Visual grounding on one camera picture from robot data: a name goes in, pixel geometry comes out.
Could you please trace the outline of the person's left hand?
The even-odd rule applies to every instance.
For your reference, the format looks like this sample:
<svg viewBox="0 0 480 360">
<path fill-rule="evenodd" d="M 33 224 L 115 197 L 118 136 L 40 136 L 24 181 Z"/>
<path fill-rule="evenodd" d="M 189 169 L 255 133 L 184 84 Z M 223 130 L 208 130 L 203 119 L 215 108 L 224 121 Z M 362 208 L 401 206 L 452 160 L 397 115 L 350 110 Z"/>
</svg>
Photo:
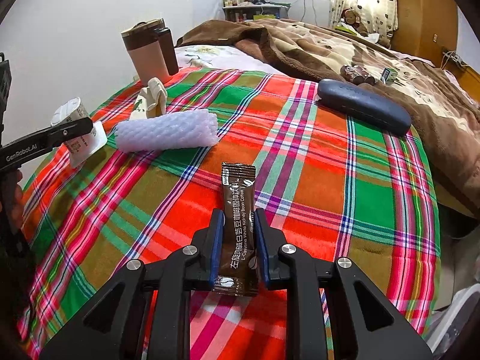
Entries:
<svg viewBox="0 0 480 360">
<path fill-rule="evenodd" d="M 1 229 L 18 233 L 23 224 L 23 190 L 19 183 L 23 175 L 14 170 L 1 176 Z"/>
</svg>

